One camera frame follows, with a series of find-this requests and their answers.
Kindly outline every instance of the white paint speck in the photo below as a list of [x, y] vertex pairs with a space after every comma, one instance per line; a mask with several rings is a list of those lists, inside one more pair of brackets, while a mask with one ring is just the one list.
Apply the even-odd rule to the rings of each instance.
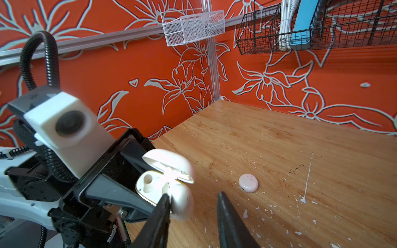
[[371, 84], [365, 82], [365, 83], [360, 84], [360, 86], [363, 87], [363, 88], [368, 88], [369, 86], [371, 86]]
[[312, 167], [312, 161], [313, 161], [313, 153], [312, 153], [312, 158], [310, 159], [309, 173], [307, 174], [306, 186], [305, 186], [305, 189], [304, 189], [304, 196], [301, 199], [301, 202], [303, 202], [303, 203], [306, 203], [305, 197], [306, 197], [306, 192], [307, 192], [307, 183], [309, 182], [309, 177], [310, 177], [310, 169]]
[[332, 243], [330, 243], [330, 245], [331, 245], [331, 248], [340, 248], [341, 246], [338, 244], [338, 245], [336, 245], [336, 244], [332, 244]]

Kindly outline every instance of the wooden table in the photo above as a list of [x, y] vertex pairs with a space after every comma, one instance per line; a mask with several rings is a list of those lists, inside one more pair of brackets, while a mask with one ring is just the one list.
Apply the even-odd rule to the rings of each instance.
[[[266, 248], [397, 247], [395, 137], [219, 100], [153, 143], [196, 171], [193, 217], [171, 221], [168, 247], [219, 247], [220, 191]], [[244, 173], [256, 192], [240, 189]]]

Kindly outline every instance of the cable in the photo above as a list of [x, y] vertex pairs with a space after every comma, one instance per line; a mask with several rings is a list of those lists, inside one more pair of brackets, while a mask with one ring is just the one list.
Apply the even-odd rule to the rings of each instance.
[[[8, 152], [8, 154], [11, 157], [16, 157], [16, 156], [21, 155], [21, 154], [23, 154], [25, 152], [28, 152], [28, 151], [30, 151], [29, 147], [21, 146], [21, 147], [12, 149], [11, 151]], [[0, 152], [0, 158], [8, 158], [7, 153]]]
[[[46, 31], [38, 31], [34, 33], [25, 43], [19, 59], [19, 67], [22, 78], [24, 79], [29, 90], [35, 89], [37, 87], [33, 79], [30, 66], [33, 53], [41, 42], [44, 42], [47, 84], [49, 86], [60, 88], [58, 47], [56, 45], [55, 38]], [[48, 169], [52, 172], [56, 179], [66, 183], [71, 183], [77, 180], [77, 178], [72, 174], [72, 172], [66, 167], [66, 165], [60, 160], [53, 150], [46, 148], [44, 156]]]
[[73, 173], [66, 167], [61, 159], [55, 154], [55, 152], [48, 147], [45, 150], [45, 157], [48, 169], [52, 172], [52, 175], [56, 179], [65, 183], [77, 181], [77, 178], [73, 175]]
[[34, 33], [25, 43], [19, 58], [19, 68], [21, 70], [22, 78], [29, 90], [36, 88], [36, 83], [33, 80], [30, 65], [33, 53], [41, 42], [44, 42], [47, 84], [60, 88], [58, 48], [55, 38], [46, 31], [38, 31]]
[[278, 39], [278, 45], [281, 51], [291, 49], [291, 34], [284, 34], [291, 32], [292, 17], [297, 4], [298, 0], [282, 0], [281, 2], [280, 36]]
[[41, 226], [40, 241], [37, 248], [44, 248], [44, 245], [46, 244], [46, 239], [47, 239], [47, 228]]

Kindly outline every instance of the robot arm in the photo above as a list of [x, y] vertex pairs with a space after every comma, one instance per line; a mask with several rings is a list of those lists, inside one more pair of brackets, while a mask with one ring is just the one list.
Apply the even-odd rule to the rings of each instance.
[[[30, 61], [42, 41], [47, 85], [36, 87]], [[0, 214], [42, 225], [40, 248], [46, 228], [73, 247], [166, 247], [170, 218], [189, 218], [193, 210], [191, 191], [181, 183], [194, 183], [190, 162], [155, 149], [134, 128], [115, 140], [81, 100], [62, 92], [50, 33], [32, 35], [20, 68], [29, 92], [8, 108], [18, 117], [14, 132], [33, 151], [0, 154]], [[259, 247], [223, 192], [217, 210], [221, 247]], [[146, 221], [133, 243], [123, 221]]]

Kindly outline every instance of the earbuds case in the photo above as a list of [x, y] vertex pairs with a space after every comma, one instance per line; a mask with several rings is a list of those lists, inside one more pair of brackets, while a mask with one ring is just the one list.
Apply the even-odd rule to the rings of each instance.
[[136, 183], [137, 193], [156, 206], [163, 194], [170, 196], [170, 217], [185, 220], [193, 212], [192, 192], [185, 183], [194, 183], [192, 163], [185, 157], [164, 149], [153, 149], [142, 156], [158, 171], [146, 171]]

